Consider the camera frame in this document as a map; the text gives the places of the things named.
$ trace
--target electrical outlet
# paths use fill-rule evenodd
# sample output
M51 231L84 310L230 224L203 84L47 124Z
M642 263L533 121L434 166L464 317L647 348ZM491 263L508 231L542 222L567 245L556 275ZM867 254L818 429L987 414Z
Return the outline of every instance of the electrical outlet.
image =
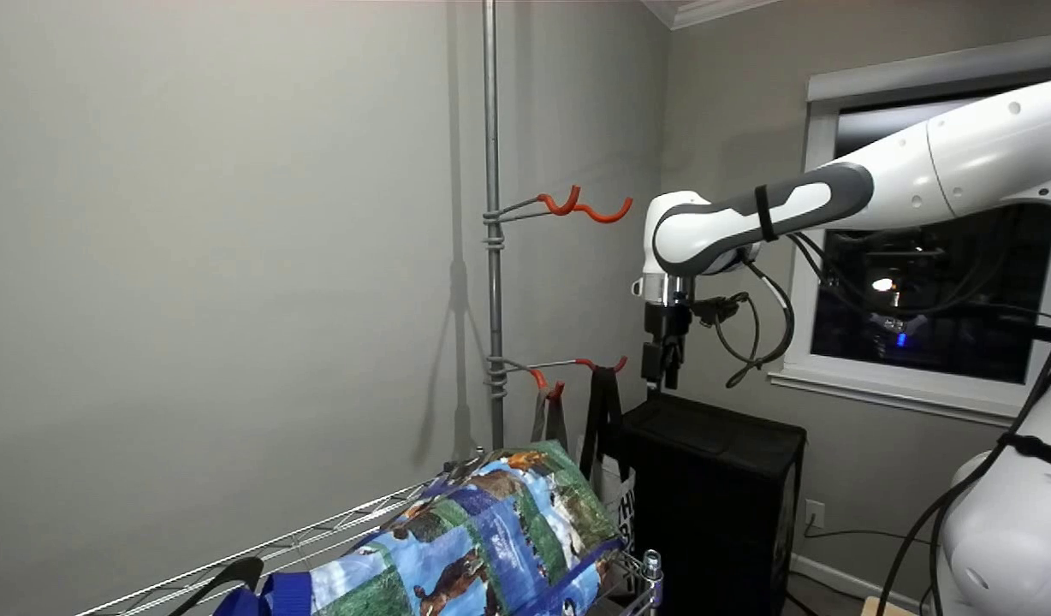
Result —
M804 530L826 530L826 528L828 528L826 501L804 501Z

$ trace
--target metal pole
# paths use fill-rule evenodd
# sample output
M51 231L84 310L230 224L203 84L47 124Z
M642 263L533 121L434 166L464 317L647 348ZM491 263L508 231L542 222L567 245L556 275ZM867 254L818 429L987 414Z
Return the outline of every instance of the metal pole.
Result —
M504 448L504 291L500 291L500 124L495 124L495 0L484 2L484 104L485 104L485 250L491 250L491 429Z

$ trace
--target red hook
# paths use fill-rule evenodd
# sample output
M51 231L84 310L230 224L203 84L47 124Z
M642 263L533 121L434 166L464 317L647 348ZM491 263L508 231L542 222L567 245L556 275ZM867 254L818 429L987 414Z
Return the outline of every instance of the red hook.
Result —
M626 199L617 213L596 213L589 201L579 201L579 199L582 199L579 185L567 187L565 204L559 204L550 196L539 196L539 201L549 204L550 215L587 213L600 224L618 222L634 209L634 199Z
M587 366L587 368L600 368L589 357L579 357L579 360L573 360L575 366Z

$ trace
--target gray wall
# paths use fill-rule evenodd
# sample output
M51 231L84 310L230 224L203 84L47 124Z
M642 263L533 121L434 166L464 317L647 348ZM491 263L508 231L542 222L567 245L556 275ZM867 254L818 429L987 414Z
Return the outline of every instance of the gray wall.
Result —
M634 0L508 2L508 199L649 199L665 66ZM491 442L478 121L478 2L0 2L0 612ZM509 228L513 357L636 348L636 224Z
M745 193L801 172L804 81L818 73L1051 34L1051 0L783 0L719 24L677 32L665 117L665 187ZM792 245L760 256L792 277ZM749 277L707 280L714 291ZM828 503L828 530L903 530L987 448L993 429L924 416L818 393L776 389L762 377L726 389L737 366L711 331L693 339L689 398L809 429L804 493ZM801 553L882 580L892 545L868 536L801 540ZM907 593L921 595L921 562Z

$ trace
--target wire rack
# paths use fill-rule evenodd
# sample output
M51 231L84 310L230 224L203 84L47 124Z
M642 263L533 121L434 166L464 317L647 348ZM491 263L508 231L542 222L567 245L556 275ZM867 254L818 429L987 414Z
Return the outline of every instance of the wire rack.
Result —
M394 493L383 493L375 501L367 501L351 510L331 513L326 519L315 519L308 528L288 530L280 536L269 536L262 545L244 548L237 553L226 553L219 562L187 568L183 575L172 575L165 580L143 586L137 593L127 593L113 603L82 609L78 616L168 616L179 609L192 593L209 586L216 571L224 571L230 562L241 556L261 556L268 571L298 571L315 568L322 562L331 562L346 553L361 536L372 532L383 519L396 515L409 503L421 495L427 482L415 482ZM642 556L634 556L623 550L617 556L612 575L606 575L603 599L589 609L589 616L649 616L662 604L662 553L642 550ZM212 612L219 604L226 587L216 587L209 599L197 603L196 612Z

